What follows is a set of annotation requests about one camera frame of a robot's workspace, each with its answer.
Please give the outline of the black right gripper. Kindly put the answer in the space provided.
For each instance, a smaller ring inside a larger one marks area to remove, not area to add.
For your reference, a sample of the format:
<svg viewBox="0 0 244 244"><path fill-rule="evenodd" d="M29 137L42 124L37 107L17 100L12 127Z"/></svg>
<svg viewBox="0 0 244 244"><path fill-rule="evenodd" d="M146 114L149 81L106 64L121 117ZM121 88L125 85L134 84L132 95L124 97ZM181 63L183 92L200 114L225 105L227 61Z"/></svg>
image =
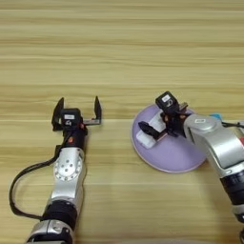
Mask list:
<svg viewBox="0 0 244 244"><path fill-rule="evenodd" d="M166 108L160 106L162 113L160 113L161 120L165 124L165 128L160 132L152 127L149 123L145 121L140 121L138 126L142 132L151 136L153 139L158 140L164 135L170 135L172 137L177 137L178 135L185 135L183 124L185 120L191 115L187 112L188 103L183 102L178 106L172 106L171 108Z"/></svg>

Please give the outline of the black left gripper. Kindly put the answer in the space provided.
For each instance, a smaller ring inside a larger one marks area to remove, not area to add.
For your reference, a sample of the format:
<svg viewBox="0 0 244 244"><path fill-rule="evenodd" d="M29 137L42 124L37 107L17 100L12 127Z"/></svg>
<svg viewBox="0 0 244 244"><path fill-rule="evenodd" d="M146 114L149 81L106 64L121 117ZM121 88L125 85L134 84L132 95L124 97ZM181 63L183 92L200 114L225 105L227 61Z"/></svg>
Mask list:
<svg viewBox="0 0 244 244"><path fill-rule="evenodd" d="M51 119L52 130L58 132L62 130L60 122L61 111L64 109L64 98L61 98L56 104ZM85 148L86 136L88 135L88 126L97 126L101 124L102 109L98 96L94 100L95 119L91 120L67 120L63 127L63 148L75 147L83 150Z"/></svg>

